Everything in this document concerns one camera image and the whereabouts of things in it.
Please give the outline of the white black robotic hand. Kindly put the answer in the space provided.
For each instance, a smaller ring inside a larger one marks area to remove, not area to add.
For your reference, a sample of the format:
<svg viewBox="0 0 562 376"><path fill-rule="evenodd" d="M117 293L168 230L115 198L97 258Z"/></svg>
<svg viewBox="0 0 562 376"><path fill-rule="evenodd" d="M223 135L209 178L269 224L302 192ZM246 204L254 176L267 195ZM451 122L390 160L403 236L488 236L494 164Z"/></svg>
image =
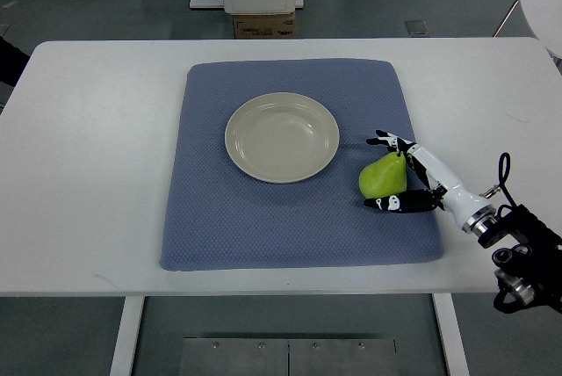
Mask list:
<svg viewBox="0 0 562 376"><path fill-rule="evenodd" d="M497 222L496 208L485 198L469 192L460 178L422 145L378 130L370 145L384 145L406 160L407 166L425 185L386 197L368 198L364 205L390 213L421 213L441 208L452 213L458 227L467 234L483 235Z"/></svg>

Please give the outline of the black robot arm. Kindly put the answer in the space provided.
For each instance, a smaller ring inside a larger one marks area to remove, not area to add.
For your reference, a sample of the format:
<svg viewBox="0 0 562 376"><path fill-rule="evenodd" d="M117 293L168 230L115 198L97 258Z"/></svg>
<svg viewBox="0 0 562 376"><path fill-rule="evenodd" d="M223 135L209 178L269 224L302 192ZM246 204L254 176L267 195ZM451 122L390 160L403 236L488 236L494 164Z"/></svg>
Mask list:
<svg viewBox="0 0 562 376"><path fill-rule="evenodd" d="M533 307L561 311L561 236L548 228L526 206L515 202L508 191L510 155L501 154L498 184L491 192L502 192L506 203L494 213L492 223L478 242L490 248L506 236L516 240L511 248L492 254L498 292L494 308L509 315Z"/></svg>

